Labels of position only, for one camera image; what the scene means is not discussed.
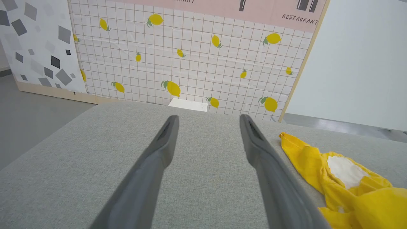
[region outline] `white wall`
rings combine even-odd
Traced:
[[[407,3],[331,0],[287,113],[407,130]]]
[[[6,53],[4,52],[3,46],[0,41],[0,71],[4,71],[10,68],[9,62],[6,58]]]

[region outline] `grid pattern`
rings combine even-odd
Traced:
[[[219,107],[209,106],[209,112],[268,121],[280,117],[312,38],[312,33],[289,28],[105,0],[71,0],[69,9],[74,33],[83,39],[76,47],[89,93],[168,105],[173,96],[161,82],[169,80],[179,85],[181,99],[218,99]],[[153,13],[164,22],[149,28]],[[110,31],[100,27],[101,18]],[[282,40],[264,46],[271,33]],[[223,47],[212,45],[213,35]],[[247,76],[241,79],[243,69]],[[111,85],[114,81],[124,93]],[[258,102],[265,96],[278,101],[275,112]]]

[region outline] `floor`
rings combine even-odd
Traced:
[[[20,92],[0,77],[0,170],[94,104]],[[371,126],[286,114],[284,122],[407,143],[407,134]]]

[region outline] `yellow garment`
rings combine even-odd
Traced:
[[[281,133],[281,147],[301,176],[325,196],[320,208],[334,229],[407,228],[407,189],[394,188],[380,175],[335,152],[321,154],[295,136]],[[328,157],[349,159],[369,176],[360,185],[346,189],[328,166]]]

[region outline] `lemon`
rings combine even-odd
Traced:
[[[153,26],[153,25],[161,25],[161,23],[164,21],[164,19],[162,19],[161,15],[159,14],[153,14],[151,15],[148,19],[147,19],[147,27],[150,28],[149,25]]]
[[[168,92],[173,96],[178,96],[181,94],[181,89],[179,86],[172,82],[172,81],[163,81],[161,82],[161,86],[164,86],[164,89],[167,88]]]
[[[79,42],[81,39],[79,39],[75,34],[74,34],[74,41]]]
[[[263,46],[264,44],[277,44],[278,42],[281,41],[280,35],[278,35],[277,33],[272,33],[270,35],[268,35],[266,38],[264,38],[263,41]]]
[[[219,40],[219,37],[216,35],[213,35],[212,37],[212,44],[215,45],[217,48],[221,48],[223,45],[221,44],[221,41]]]
[[[84,72],[82,69],[80,69],[80,70],[81,70],[81,74],[82,74],[83,81],[86,82],[86,75],[85,75],[85,72]]]
[[[101,18],[101,20],[100,20],[99,23],[100,23],[102,29],[104,29],[104,30],[106,30],[106,31],[110,31],[110,28],[108,27],[108,25],[107,25],[107,23],[106,23],[105,20],[103,20],[103,19]]]
[[[125,88],[123,87],[123,85],[121,85],[118,82],[113,82],[112,83],[113,87],[115,87],[118,91],[120,91],[121,93],[125,92]]]
[[[140,53],[137,53],[137,55],[136,55],[136,61],[139,62],[140,60],[141,60],[141,55],[140,55]]]
[[[243,69],[242,74],[240,74],[240,78],[245,78],[245,77],[246,77],[246,75],[247,75],[247,72],[246,72],[246,70],[245,70],[245,69]]]
[[[272,111],[272,112],[276,111],[276,109],[277,109],[276,100],[274,100],[273,98],[270,98],[270,97],[262,97],[258,101],[260,102],[260,100],[261,100],[261,104],[264,103],[264,108],[266,108],[266,110]]]
[[[218,108],[219,106],[219,101],[215,99],[214,97],[209,97],[206,99],[214,108]]]
[[[183,54],[183,52],[182,52],[181,49],[178,49],[178,50],[177,50],[177,54],[178,54],[180,57],[185,57],[185,54]]]
[[[287,73],[288,75],[294,74],[290,67],[287,67],[287,69],[285,70],[285,73]]]

